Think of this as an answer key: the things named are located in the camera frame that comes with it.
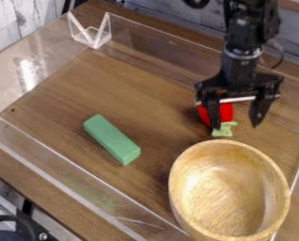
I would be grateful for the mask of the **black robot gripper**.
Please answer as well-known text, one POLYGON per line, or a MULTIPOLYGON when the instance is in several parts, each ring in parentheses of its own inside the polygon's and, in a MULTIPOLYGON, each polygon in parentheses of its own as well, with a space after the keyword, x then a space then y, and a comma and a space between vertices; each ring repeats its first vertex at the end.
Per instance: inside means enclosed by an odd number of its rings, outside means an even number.
POLYGON ((195 85, 195 104, 206 106, 214 129, 222 128, 222 100, 251 101, 249 117, 257 127, 266 118, 274 100, 281 96, 283 77, 257 70, 262 53, 262 48, 245 53, 225 48, 218 74, 195 85))

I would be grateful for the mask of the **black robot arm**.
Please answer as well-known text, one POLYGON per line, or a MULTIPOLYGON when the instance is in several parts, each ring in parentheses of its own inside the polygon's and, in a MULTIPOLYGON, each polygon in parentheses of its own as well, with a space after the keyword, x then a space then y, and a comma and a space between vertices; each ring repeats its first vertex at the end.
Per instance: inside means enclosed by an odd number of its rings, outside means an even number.
POLYGON ((195 85, 195 103, 206 108, 210 126, 222 128, 222 100, 254 97, 249 117, 257 127, 279 96, 285 78, 258 72, 267 42, 278 35, 278 0, 225 1, 225 45, 218 74, 195 85))

